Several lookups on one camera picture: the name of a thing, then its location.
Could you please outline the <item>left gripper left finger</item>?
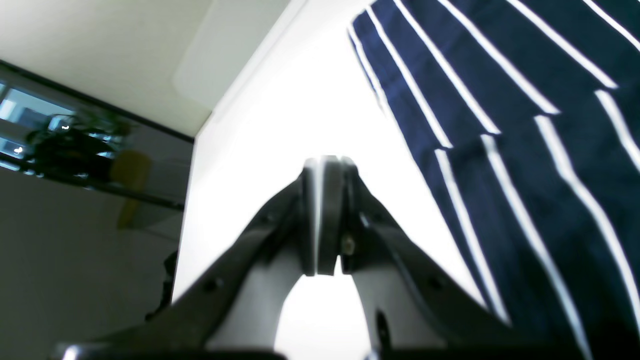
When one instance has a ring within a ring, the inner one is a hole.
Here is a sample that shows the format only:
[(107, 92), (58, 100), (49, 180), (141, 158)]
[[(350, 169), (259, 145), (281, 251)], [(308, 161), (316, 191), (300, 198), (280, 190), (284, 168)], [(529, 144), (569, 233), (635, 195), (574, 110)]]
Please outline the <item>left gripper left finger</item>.
[(284, 302), (317, 271), (317, 159), (272, 196), (238, 239), (151, 321), (84, 342), (52, 360), (283, 360), (274, 349)]

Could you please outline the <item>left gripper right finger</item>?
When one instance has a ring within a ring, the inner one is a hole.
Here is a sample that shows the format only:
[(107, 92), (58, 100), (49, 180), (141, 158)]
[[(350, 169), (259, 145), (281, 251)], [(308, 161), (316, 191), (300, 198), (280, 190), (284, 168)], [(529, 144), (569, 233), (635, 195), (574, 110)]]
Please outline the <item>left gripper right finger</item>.
[(407, 237), (350, 158), (320, 160), (320, 273), (336, 262), (365, 312), (371, 360), (580, 360), (506, 325)]

